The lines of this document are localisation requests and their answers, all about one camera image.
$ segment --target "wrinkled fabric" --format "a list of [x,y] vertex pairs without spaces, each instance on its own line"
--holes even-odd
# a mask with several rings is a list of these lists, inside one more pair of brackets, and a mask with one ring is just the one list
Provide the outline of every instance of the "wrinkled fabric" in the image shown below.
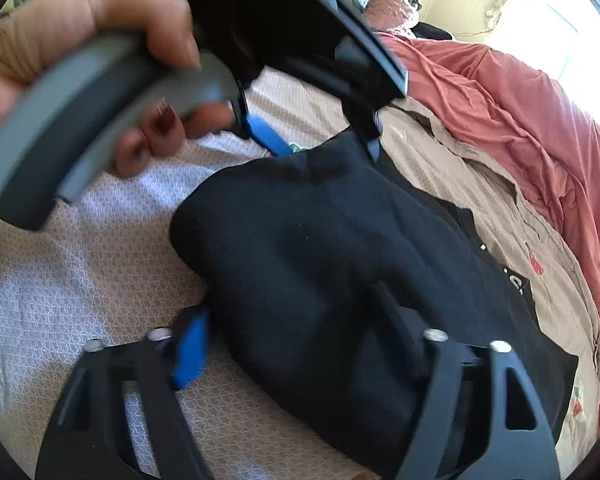
[[600,314],[600,126],[546,74],[483,44],[382,39],[410,96],[503,165],[562,235]]

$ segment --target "beige fabric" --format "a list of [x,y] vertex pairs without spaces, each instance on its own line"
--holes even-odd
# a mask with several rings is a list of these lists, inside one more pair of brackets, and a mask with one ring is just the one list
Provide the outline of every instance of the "beige fabric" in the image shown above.
[[[402,105],[432,117],[414,101]],[[346,125],[334,99],[273,72],[254,86],[250,106],[301,146]],[[579,355],[585,420],[568,417],[558,443],[568,472],[594,441],[600,396],[600,321],[577,261],[482,152],[456,143],[435,118],[433,134],[397,110],[382,119],[383,144],[398,169],[416,186],[474,211],[490,251],[532,280],[542,328]],[[168,243],[174,208],[214,171],[264,155],[252,142],[211,136],[131,181],[103,176],[79,203],[60,205],[43,233],[0,222],[0,439],[27,473],[84,342],[132,341],[203,297],[202,281]],[[541,276],[528,264],[529,251],[544,267]],[[273,404],[222,346],[214,346],[205,375],[179,399],[216,478],[350,480],[362,471]],[[139,463],[155,473],[133,392],[127,408]]]

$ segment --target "bed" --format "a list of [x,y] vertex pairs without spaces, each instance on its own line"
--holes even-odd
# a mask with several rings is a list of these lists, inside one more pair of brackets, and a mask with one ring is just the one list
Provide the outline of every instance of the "bed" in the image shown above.
[[[346,126],[338,102],[274,71],[261,76],[248,99],[302,147]],[[382,112],[382,144],[398,170],[415,186],[472,209],[490,251],[531,280],[542,330],[580,359],[557,445],[565,478],[587,454],[585,467],[595,460],[589,452],[598,433],[600,318],[580,265],[503,167],[453,138],[414,99],[394,104]],[[168,243],[175,207],[213,172],[261,156],[263,149],[231,134],[211,136],[132,181],[103,176],[79,203],[60,206],[41,234],[0,222],[0,453],[27,475],[33,476],[46,422],[84,343],[138,339],[204,296],[204,283]],[[217,478],[344,480],[363,470],[277,407],[219,340],[204,376],[178,398]],[[138,462],[155,474],[132,385],[126,407]]]

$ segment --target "hand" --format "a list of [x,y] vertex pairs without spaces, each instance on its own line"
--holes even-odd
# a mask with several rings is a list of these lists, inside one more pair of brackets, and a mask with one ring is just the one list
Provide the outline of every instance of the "hand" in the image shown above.
[[[174,68],[200,63],[186,0],[30,0],[0,20],[0,123],[46,68],[99,31],[121,28],[144,31],[151,54]],[[156,103],[122,135],[110,172],[135,176],[152,156],[177,152],[185,138],[233,124],[226,104],[205,104],[181,119],[167,102]]]

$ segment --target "white patterned sheet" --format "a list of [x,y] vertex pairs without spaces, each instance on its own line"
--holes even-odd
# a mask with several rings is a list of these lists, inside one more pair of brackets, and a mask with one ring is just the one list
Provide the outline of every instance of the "white patterned sheet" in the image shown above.
[[[250,107],[301,146],[315,146],[345,126],[337,102],[274,72],[254,86]],[[585,421],[568,417],[558,444],[567,472],[595,440],[600,396],[600,320],[575,258],[557,234],[558,241],[544,232],[546,223],[525,208],[519,190],[515,202],[514,186],[486,171],[497,165],[484,153],[474,150],[473,167],[463,158],[472,150],[460,146],[464,155],[454,152],[460,148],[439,123],[436,140],[399,112],[383,117],[383,143],[398,168],[414,185],[474,209],[478,232],[496,257],[529,274],[525,237],[533,235],[536,255],[551,270],[530,276],[541,326],[580,356],[577,380],[586,393]],[[213,172],[265,155],[231,134],[210,136],[134,180],[103,176],[79,203],[59,206],[40,234],[0,222],[0,440],[30,476],[54,403],[85,341],[137,340],[204,296],[204,284],[168,242],[174,209]],[[536,231],[542,231],[541,242]],[[203,377],[178,398],[218,479],[350,480],[363,471],[277,407],[220,345],[211,349]],[[156,474],[132,392],[127,411],[141,468]]]

